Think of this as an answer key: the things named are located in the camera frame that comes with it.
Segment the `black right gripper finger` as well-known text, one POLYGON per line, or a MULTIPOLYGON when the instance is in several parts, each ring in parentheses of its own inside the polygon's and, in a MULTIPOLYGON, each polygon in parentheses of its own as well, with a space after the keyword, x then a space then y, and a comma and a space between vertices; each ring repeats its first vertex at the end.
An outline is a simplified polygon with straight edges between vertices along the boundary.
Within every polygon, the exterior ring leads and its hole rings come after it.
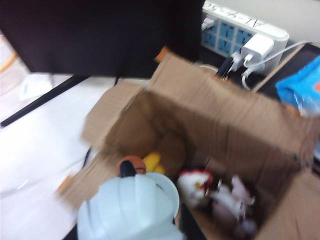
POLYGON ((183 203, 180 209, 179 228, 187 240, 199 240, 198 225, 187 205, 183 203))

